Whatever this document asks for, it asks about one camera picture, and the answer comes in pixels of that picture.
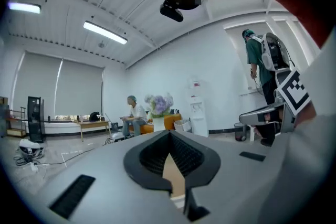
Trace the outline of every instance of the flower bouquet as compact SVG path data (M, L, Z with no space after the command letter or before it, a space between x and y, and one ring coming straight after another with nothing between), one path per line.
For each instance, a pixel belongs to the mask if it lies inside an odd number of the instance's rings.
M146 95L145 103L149 104L149 111L153 119L162 118L170 113L170 107L174 104L173 97L168 93L166 97L161 95Z

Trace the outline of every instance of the green shirt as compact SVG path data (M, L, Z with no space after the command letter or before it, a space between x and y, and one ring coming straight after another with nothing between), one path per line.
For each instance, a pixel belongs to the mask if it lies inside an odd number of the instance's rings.
M261 86L263 86L267 81L269 81L272 78L272 73L267 70L262 63L261 59L261 43L258 41L250 38L246 42L246 51L247 51L247 63L255 63L259 66L259 78Z

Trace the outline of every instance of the orange sofa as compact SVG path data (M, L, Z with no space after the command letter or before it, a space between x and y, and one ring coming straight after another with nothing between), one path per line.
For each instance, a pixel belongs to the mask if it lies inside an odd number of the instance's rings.
M172 115L166 115L164 116L163 122L164 127L166 130L174 130L174 122L181 120L181 114L172 114ZM134 132L133 126L130 126L130 131ZM140 127L140 133L141 134L148 134L154 132L154 125L145 124Z

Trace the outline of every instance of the white vase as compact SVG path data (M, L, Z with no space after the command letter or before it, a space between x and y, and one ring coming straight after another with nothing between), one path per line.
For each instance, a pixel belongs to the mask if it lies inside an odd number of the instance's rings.
M153 123L154 123L154 131L162 131L165 130L166 128L164 127L164 121L163 117L161 118L153 118Z

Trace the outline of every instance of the white corrugated ceiling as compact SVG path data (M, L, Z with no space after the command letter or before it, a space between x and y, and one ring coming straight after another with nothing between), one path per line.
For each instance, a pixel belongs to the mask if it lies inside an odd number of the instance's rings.
M266 10L284 10L270 0L207 0L182 11L177 23L160 14L164 0L13 0L41 5L41 14L8 11L8 34L22 42L57 44L130 66L148 53L195 28L223 18ZM128 39L121 45L83 28L93 22Z

